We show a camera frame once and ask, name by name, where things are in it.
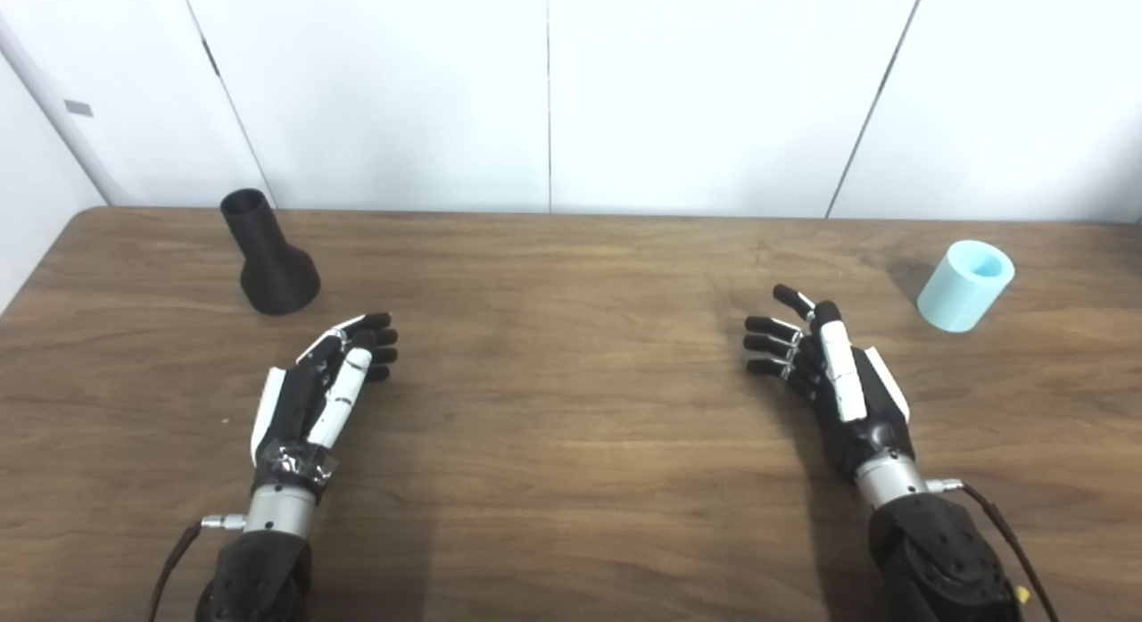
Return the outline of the left white and black hand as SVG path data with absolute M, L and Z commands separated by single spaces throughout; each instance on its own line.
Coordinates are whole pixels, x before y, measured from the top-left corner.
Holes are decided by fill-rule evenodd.
M 365 385 L 386 381 L 397 361 L 391 313 L 361 314 L 327 329 L 289 369 L 272 367 L 254 415 L 252 488 L 325 495 L 331 451 Z

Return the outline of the right white and black hand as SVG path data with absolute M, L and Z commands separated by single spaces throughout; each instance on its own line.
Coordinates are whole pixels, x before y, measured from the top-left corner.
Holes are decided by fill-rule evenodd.
M 908 407 L 888 366 L 853 344 L 839 305 L 813 302 L 799 290 L 774 286 L 778 302 L 797 313 L 801 326 L 770 316 L 745 320 L 745 370 L 780 379 L 807 399 L 823 434 L 823 454 L 846 480 L 872 459 L 916 460 Z

